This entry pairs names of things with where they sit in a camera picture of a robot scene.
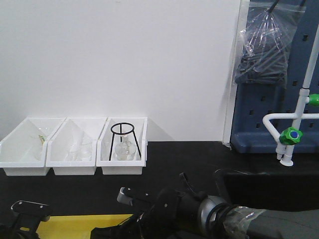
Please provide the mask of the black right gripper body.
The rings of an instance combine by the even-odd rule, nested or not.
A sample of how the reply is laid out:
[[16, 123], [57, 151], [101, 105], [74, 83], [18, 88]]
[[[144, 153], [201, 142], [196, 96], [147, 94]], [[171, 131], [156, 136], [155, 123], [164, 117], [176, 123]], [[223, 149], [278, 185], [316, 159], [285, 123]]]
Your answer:
[[94, 228], [91, 239], [148, 239], [155, 217], [152, 212], [138, 212], [116, 226]]

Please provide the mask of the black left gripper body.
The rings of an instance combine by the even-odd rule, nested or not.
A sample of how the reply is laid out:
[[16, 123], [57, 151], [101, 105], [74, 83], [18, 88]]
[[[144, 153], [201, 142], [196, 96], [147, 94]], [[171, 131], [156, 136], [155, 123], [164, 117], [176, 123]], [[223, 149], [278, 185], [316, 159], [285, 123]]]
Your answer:
[[39, 235], [36, 231], [40, 222], [39, 216], [20, 214], [10, 227], [4, 224], [0, 225], [0, 238], [38, 239]]

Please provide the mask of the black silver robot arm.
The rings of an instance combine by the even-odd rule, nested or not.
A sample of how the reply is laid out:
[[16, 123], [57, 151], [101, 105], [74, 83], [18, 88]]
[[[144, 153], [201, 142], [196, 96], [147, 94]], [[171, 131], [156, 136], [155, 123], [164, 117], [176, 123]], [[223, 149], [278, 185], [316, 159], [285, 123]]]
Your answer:
[[132, 188], [120, 189], [117, 200], [135, 212], [121, 223], [94, 228], [92, 239], [166, 239], [186, 231], [207, 239], [316, 239], [319, 212], [255, 209], [195, 191], [180, 174], [184, 191], [166, 187], [156, 197]]

